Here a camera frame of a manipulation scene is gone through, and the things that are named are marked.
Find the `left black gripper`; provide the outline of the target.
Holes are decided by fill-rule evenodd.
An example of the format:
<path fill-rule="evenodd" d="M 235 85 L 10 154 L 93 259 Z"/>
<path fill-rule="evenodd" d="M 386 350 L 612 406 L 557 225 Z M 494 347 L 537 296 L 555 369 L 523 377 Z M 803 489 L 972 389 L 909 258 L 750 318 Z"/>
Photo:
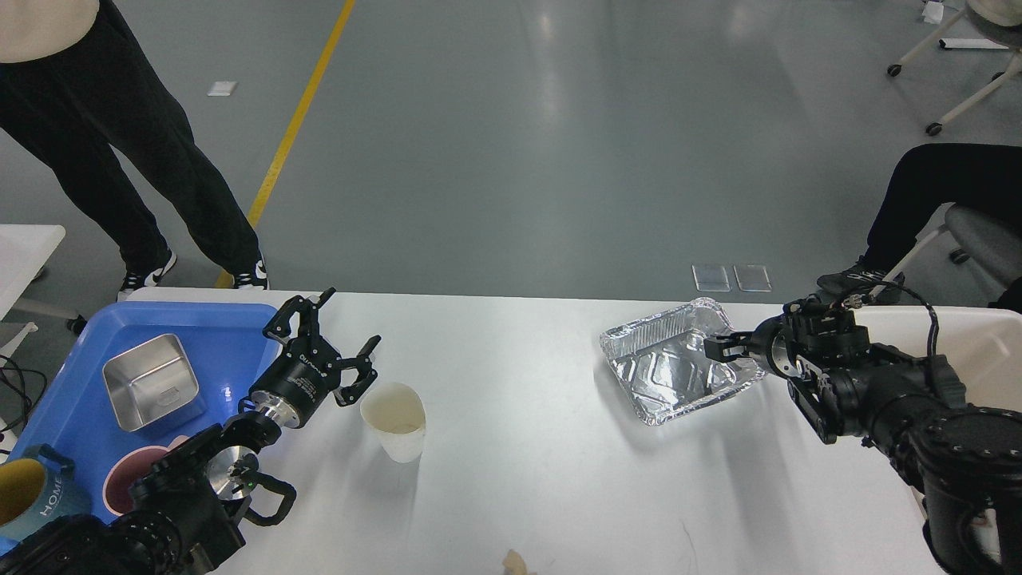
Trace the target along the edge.
<path fill-rule="evenodd" d="M 280 343 L 282 351 L 248 390 L 248 410 L 266 415 L 281 428 L 300 429 L 333 391 L 336 404 L 353 406 L 378 378 L 372 354 L 381 342 L 373 335 L 353 357 L 343 358 L 320 332 L 322 306 L 335 288 L 316 297 L 288 299 L 265 327 L 263 336 Z M 350 385 L 340 385 L 342 371 L 355 369 Z"/>

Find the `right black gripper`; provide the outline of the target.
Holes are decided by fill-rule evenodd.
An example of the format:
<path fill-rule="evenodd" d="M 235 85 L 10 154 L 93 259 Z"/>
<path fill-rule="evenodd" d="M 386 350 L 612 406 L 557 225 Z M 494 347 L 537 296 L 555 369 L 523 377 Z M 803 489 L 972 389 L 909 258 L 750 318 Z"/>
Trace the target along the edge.
<path fill-rule="evenodd" d="M 754 360 L 764 371 L 783 379 L 799 376 L 799 369 L 788 348 L 787 321 L 781 315 L 766 318 L 752 332 L 731 332 L 706 336 L 703 353 L 716 363 Z"/>

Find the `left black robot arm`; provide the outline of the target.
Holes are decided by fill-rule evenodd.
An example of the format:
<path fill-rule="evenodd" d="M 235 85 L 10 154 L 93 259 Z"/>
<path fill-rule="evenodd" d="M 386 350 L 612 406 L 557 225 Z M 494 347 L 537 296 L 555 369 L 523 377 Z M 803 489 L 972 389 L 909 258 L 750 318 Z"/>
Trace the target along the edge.
<path fill-rule="evenodd" d="M 69 514 L 29 532 L 2 557 L 4 574 L 207 574 L 244 546 L 242 521 L 276 526 L 291 512 L 291 484 L 265 474 L 259 452 L 299 429 L 328 397 L 351 406 L 371 388 L 372 336 L 342 356 L 320 332 L 319 312 L 335 294 L 295 295 L 263 335 L 280 343 L 238 412 L 157 459 L 130 486 L 133 507 L 110 523 Z"/>

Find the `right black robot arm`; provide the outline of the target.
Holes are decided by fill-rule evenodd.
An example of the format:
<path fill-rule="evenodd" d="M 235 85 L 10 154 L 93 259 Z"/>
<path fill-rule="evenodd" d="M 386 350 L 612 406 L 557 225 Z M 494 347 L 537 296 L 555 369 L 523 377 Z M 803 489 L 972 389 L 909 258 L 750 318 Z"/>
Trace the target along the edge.
<path fill-rule="evenodd" d="M 1021 570 L 1021 422 L 1017 411 L 975 406 L 930 320 L 925 353 L 874 343 L 854 313 L 873 302 L 863 287 L 824 301 L 782 306 L 754 331 L 708 336 L 717 363 L 755 361 L 787 382 L 789 396 L 825 444 L 862 438 L 922 495 L 924 539 L 949 574 Z"/>

